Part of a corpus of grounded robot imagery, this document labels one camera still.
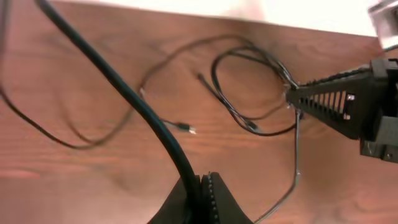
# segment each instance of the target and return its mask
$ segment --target usb connector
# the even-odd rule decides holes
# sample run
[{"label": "usb connector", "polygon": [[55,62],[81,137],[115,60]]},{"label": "usb connector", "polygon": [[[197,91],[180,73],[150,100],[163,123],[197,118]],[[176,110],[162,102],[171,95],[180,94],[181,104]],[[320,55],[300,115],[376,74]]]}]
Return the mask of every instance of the usb connector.
[{"label": "usb connector", "polygon": [[175,123],[175,127],[178,128],[180,131],[189,132],[191,134],[196,134],[196,129],[189,124],[186,123]]},{"label": "usb connector", "polygon": [[256,124],[254,124],[252,121],[245,120],[244,123],[245,123],[246,127],[250,128],[252,131],[255,131],[257,133],[262,132],[261,129]]}]

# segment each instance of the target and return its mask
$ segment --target thin black cable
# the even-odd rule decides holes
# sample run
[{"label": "thin black cable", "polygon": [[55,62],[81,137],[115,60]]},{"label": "thin black cable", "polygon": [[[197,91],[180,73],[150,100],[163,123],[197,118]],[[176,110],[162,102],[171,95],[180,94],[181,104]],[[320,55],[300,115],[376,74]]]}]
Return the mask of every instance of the thin black cable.
[{"label": "thin black cable", "polygon": [[[289,83],[289,85],[291,85],[293,88],[295,88],[296,83],[293,81],[293,78],[291,77],[290,73],[287,71],[287,69],[285,68],[285,66],[282,64],[282,62],[278,61],[274,56],[272,56],[271,54],[260,50],[259,48],[257,48],[253,42],[251,42],[250,40],[238,36],[238,35],[219,35],[219,36],[215,36],[215,37],[209,37],[209,38],[204,38],[204,39],[200,39],[200,40],[196,40],[193,42],[190,42],[188,44],[185,44],[181,47],[179,47],[177,50],[175,50],[174,52],[172,52],[167,58],[165,58],[163,61],[161,61],[160,63],[158,63],[157,65],[155,65],[154,67],[150,68],[147,73],[144,75],[144,78],[142,79],[142,82],[140,84],[140,97],[145,100],[145,87],[147,82],[150,80],[150,78],[155,75],[159,70],[161,70],[162,68],[164,68],[165,66],[167,66],[173,59],[175,59],[177,56],[179,56],[181,53],[183,53],[184,51],[187,50],[191,50],[194,49],[195,47],[198,47],[200,45],[203,44],[210,44],[212,42],[216,42],[216,41],[220,41],[220,40],[226,40],[226,39],[234,39],[234,40],[238,40],[244,47],[247,47],[248,49],[258,49],[257,51],[255,51],[256,54],[258,54],[261,59],[252,57],[252,56],[248,56],[248,55],[244,55],[238,52],[231,52],[230,56],[236,56],[236,57],[241,57],[244,58],[246,60],[252,60],[258,63],[261,63],[265,66],[270,67],[276,74],[278,74],[279,78],[284,81],[284,83]],[[278,109],[281,108],[281,106],[278,106],[274,109],[271,109],[271,112],[267,112],[262,116],[258,116],[258,117],[247,117],[244,116],[242,114],[239,114],[235,108],[233,108],[232,106],[228,106],[228,104],[226,104],[224,102],[224,100],[222,98],[220,98],[218,96],[218,94],[216,94],[213,89],[211,88],[211,86],[209,86],[209,84],[206,82],[205,78],[203,77],[202,74],[198,74],[198,78],[199,80],[202,82],[202,84],[204,84],[204,86],[212,92],[212,94],[222,103],[224,104],[228,111],[231,113],[231,115],[233,116],[234,120],[240,125],[240,127],[248,130],[248,126],[250,125],[255,125],[254,123],[252,123],[251,121],[254,120],[259,120],[259,119],[264,119],[268,116],[270,116],[272,113],[274,113],[275,111],[277,111]],[[252,129],[250,129],[249,132],[253,133],[253,134],[258,134],[261,136],[274,136],[274,135],[278,135],[278,134],[283,134],[287,131],[290,131],[294,129],[294,125],[292,125],[289,129],[287,130],[282,130],[281,132],[276,132],[276,133],[270,133],[270,134],[264,134],[264,133],[260,133],[260,132],[256,132],[253,131]]]},{"label": "thin black cable", "polygon": [[[5,1],[1,1],[1,24],[0,24],[0,54],[1,57],[4,57],[4,53],[5,53],[5,36],[6,36],[6,25],[7,25],[7,9],[9,8],[9,1],[5,0]],[[108,142],[109,140],[111,140],[113,137],[115,137],[115,135],[120,132],[120,130],[122,129],[122,127],[127,123],[127,121],[129,120],[129,118],[131,117],[131,113],[126,114],[123,119],[119,122],[118,125],[116,125],[116,127],[114,129],[112,129],[107,135],[105,135],[103,138],[100,139],[88,139],[86,138],[84,135],[82,135],[77,128],[73,125],[72,121],[70,121],[69,117],[67,116],[67,114],[63,114],[63,118],[67,123],[67,126],[73,131],[73,133],[75,135],[77,135],[80,139],[84,140],[85,142],[89,143],[89,144],[85,144],[85,145],[76,145],[76,144],[71,144],[68,143],[66,141],[63,141],[57,137],[55,137],[53,134],[51,134],[49,131],[47,131],[45,128],[41,127],[41,125],[39,125],[38,123],[36,123],[35,121],[33,121],[32,119],[30,119],[26,114],[24,114],[20,109],[18,109],[18,107],[12,102],[11,98],[8,96],[7,91],[4,87],[4,83],[3,83],[3,77],[2,75],[0,75],[0,96],[3,99],[3,101],[5,102],[5,104],[16,114],[18,115],[20,118],[22,118],[23,120],[25,120],[26,122],[28,122],[30,125],[32,125],[35,129],[37,129],[40,133],[44,134],[46,137],[48,137],[49,139],[55,141],[56,143],[59,143],[65,147],[68,147],[70,149],[76,149],[76,150],[86,150],[86,149],[92,149],[94,147],[97,146],[102,146],[103,144],[105,144],[106,142]]]},{"label": "thin black cable", "polygon": [[[176,57],[178,57],[181,53],[184,53],[185,51],[188,50],[192,50],[195,47],[199,47],[201,45],[205,45],[205,44],[210,44],[212,42],[217,42],[217,41],[221,41],[221,40],[227,40],[227,39],[235,39],[240,41],[240,43],[245,44],[245,45],[254,45],[250,40],[238,36],[238,35],[232,35],[232,34],[224,34],[224,35],[217,35],[214,37],[207,37],[207,38],[203,38],[200,40],[195,40],[193,42],[190,42],[188,44],[183,45],[182,47],[178,48],[177,50],[175,50],[173,53],[171,53],[170,55],[168,55],[165,59],[163,59],[161,62],[157,63],[156,65],[154,65],[153,67],[149,68],[145,74],[144,74],[144,78],[141,81],[141,84],[139,85],[140,91],[139,91],[139,95],[140,97],[145,100],[144,97],[144,89],[145,86],[147,84],[147,82],[149,81],[149,79],[155,75],[157,72],[159,72],[160,70],[162,70],[164,67],[166,67],[172,60],[174,60]],[[66,122],[67,126],[71,129],[72,133],[77,136],[78,138],[80,138],[82,141],[85,141],[87,143],[93,143],[96,141],[101,141],[102,143],[105,143],[107,141],[109,141],[111,138],[113,138],[116,133],[120,132],[120,130],[122,130],[122,128],[126,125],[126,123],[128,122],[129,119],[131,119],[131,116],[134,112],[133,108],[129,108],[125,114],[123,115],[123,118],[121,119],[121,121],[114,127],[114,129],[111,130],[111,132],[109,132],[109,134],[107,134],[105,137],[98,139],[98,140],[92,140],[89,139],[88,137],[84,136],[76,127],[75,124],[73,124],[72,119],[70,118],[69,114],[66,112],[65,107],[61,107],[61,110],[63,111],[62,113],[62,117],[64,119],[64,121]],[[160,120],[162,120],[164,123],[171,125],[175,128],[178,128],[182,131],[190,131],[191,133],[194,133],[191,131],[191,129],[189,128],[189,126],[184,125],[182,123],[177,123],[177,122],[172,122],[169,121],[167,119],[161,118]]]},{"label": "thin black cable", "polygon": [[102,138],[99,139],[90,139],[86,136],[84,136],[79,130],[78,128],[75,126],[75,124],[73,124],[72,119],[69,116],[68,110],[66,108],[66,106],[63,104],[62,99],[60,98],[60,96],[58,95],[58,93],[55,93],[55,96],[57,97],[57,103],[58,106],[60,108],[61,111],[61,116],[62,119],[64,120],[64,122],[66,123],[66,125],[68,126],[68,128],[72,131],[72,133],[77,136],[79,139],[81,139],[84,142],[87,142],[90,148],[96,147],[96,146],[100,146],[102,144],[107,143],[108,141],[110,141],[113,137],[116,136],[117,133],[119,133],[123,127],[125,125],[127,125],[128,121],[131,119],[132,116],[132,111],[133,109],[130,108],[129,111],[130,113],[126,113],[122,119],[118,122],[117,125],[115,125],[115,127],[108,132],[106,135],[104,135]]},{"label": "thin black cable", "polygon": [[[259,55],[262,55],[264,57],[264,60],[260,60],[260,59],[253,59],[251,56],[248,55],[244,55],[239,53],[240,51],[253,51],[254,53],[257,53]],[[289,132],[291,130],[293,130],[295,128],[296,124],[291,125],[290,127],[280,130],[280,131],[276,131],[273,133],[263,133],[260,132],[257,129],[257,126],[252,122],[253,120],[257,120],[257,119],[261,119],[263,116],[261,117],[256,117],[256,118],[250,118],[247,116],[242,115],[241,113],[239,113],[237,111],[237,109],[228,101],[228,99],[224,96],[222,90],[221,90],[221,86],[220,83],[218,81],[217,78],[217,68],[220,64],[220,62],[225,59],[226,57],[229,56],[234,56],[234,57],[241,57],[247,60],[252,60],[254,62],[258,62],[261,63],[265,66],[270,67],[281,79],[285,80],[286,82],[289,82],[289,77],[291,78],[290,73],[287,71],[286,67],[282,64],[282,62],[280,62],[279,60],[277,60],[274,56],[272,56],[270,53],[266,52],[265,50],[262,50],[258,47],[255,47],[254,45],[252,46],[242,46],[242,47],[235,47],[233,49],[229,49],[227,51],[225,51],[222,54],[219,54],[219,56],[217,56],[217,58],[214,59],[213,63],[211,64],[211,79],[213,81],[213,84],[215,86],[215,90],[217,91],[217,93],[215,91],[213,91],[210,87],[210,85],[206,82],[206,80],[203,78],[203,76],[199,76],[199,79],[205,83],[205,86],[207,87],[207,89],[209,89],[212,94],[214,94],[217,99],[224,104],[224,106],[227,108],[227,110],[229,111],[229,113],[231,114],[231,116],[234,118],[234,120],[239,124],[239,126],[243,129],[245,129],[246,131],[249,131],[250,133],[256,134],[258,136],[276,136],[276,135],[280,135],[280,134],[284,134],[286,132]]]},{"label": "thin black cable", "polygon": [[152,109],[129,88],[113,68],[106,63],[95,49],[93,49],[46,0],[36,0],[36,3],[59,30],[63,32],[86,57],[88,57],[120,95],[123,96],[123,98],[147,121],[173,160],[180,173],[185,190],[187,191],[188,202],[192,210],[196,211],[200,204],[199,183],[195,178],[195,174],[185,153],[171,132],[166,128],[165,124],[161,122]]}]

